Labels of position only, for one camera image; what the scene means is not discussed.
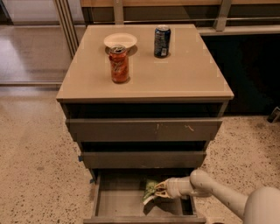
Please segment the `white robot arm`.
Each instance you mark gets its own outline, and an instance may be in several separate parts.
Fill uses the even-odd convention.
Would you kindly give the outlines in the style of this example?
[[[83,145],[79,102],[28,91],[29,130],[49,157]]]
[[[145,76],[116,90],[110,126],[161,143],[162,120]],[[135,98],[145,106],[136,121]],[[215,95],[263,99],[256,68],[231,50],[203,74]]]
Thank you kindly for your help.
[[[170,199],[214,196],[242,224],[280,224],[280,190],[274,187],[260,187],[247,196],[216,182],[205,171],[194,170],[188,177],[168,178],[157,184],[155,194]]]

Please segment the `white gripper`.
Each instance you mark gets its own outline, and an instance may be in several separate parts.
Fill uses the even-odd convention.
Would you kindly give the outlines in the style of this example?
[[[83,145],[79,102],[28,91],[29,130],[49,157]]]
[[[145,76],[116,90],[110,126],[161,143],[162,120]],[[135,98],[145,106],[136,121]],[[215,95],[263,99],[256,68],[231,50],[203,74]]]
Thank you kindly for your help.
[[[163,191],[156,191],[155,195],[161,198],[177,199],[186,195],[190,195],[193,187],[189,177],[184,178],[168,178],[154,186],[156,190],[166,189]]]

